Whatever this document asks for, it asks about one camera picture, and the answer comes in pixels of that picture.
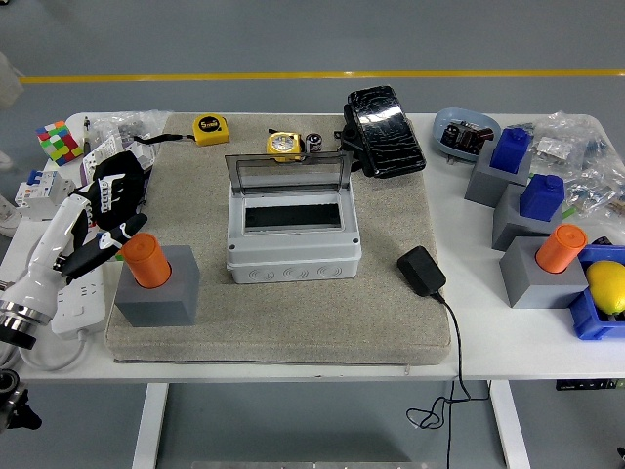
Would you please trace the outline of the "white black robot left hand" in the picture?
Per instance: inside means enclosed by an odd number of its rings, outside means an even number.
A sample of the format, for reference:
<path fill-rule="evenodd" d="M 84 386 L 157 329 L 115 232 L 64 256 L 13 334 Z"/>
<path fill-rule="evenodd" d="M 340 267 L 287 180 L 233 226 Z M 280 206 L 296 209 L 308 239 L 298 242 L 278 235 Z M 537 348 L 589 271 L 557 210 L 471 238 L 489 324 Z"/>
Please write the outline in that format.
<path fill-rule="evenodd" d="M 57 310 L 57 295 L 113 257 L 146 223 L 137 211 L 141 175 L 104 176 L 74 190 L 34 247 L 23 277 L 1 295 L 1 318 L 46 324 Z"/>

